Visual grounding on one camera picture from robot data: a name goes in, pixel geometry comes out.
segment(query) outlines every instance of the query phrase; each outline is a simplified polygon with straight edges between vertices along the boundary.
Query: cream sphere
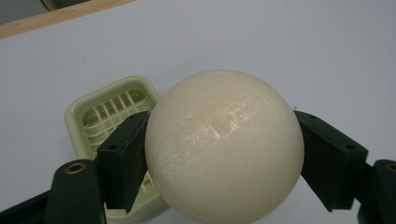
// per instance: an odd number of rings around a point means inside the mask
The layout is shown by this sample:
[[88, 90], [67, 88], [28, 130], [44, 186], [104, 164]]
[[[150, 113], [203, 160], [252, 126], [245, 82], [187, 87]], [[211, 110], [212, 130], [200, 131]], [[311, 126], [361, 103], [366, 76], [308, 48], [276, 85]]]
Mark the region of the cream sphere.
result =
[[304, 141], [264, 81], [208, 71], [155, 105], [146, 132], [152, 181], [169, 205], [203, 223], [251, 223], [276, 209], [302, 171]]

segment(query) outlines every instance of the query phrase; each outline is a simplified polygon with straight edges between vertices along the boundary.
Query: plastic grate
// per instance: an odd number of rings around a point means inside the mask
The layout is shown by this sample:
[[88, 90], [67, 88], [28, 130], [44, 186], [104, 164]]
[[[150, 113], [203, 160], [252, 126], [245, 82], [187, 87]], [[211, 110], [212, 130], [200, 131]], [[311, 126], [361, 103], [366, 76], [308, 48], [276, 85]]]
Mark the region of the plastic grate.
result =
[[82, 122], [94, 156], [96, 149], [126, 118], [151, 108], [147, 99], [142, 91], [127, 91], [87, 111]]

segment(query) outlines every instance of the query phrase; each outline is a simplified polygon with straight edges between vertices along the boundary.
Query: white table surface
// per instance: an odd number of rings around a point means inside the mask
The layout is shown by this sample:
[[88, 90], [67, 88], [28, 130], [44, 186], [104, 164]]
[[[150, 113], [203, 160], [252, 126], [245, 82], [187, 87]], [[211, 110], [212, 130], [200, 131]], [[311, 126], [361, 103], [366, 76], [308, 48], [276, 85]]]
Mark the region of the white table surface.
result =
[[[50, 188], [76, 158], [64, 112], [129, 75], [163, 94], [227, 68], [275, 87], [370, 150], [396, 160], [396, 1], [140, 0], [0, 40], [0, 211]], [[328, 213], [300, 178], [257, 223], [358, 223]], [[169, 209], [154, 223], [196, 223]]]

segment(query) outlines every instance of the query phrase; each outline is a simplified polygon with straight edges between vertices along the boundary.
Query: grid tray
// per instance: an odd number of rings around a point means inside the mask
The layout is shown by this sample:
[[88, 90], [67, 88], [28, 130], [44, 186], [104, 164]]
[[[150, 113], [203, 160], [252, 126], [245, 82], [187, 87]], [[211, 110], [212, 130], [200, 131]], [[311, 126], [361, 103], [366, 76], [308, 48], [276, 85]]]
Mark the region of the grid tray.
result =
[[[126, 118], [151, 109], [159, 98], [146, 78], [130, 76], [77, 99], [67, 108], [65, 122], [78, 158], [93, 160], [96, 149]], [[107, 209], [106, 216], [137, 223], [164, 206], [147, 172], [132, 211], [126, 214], [122, 209]]]

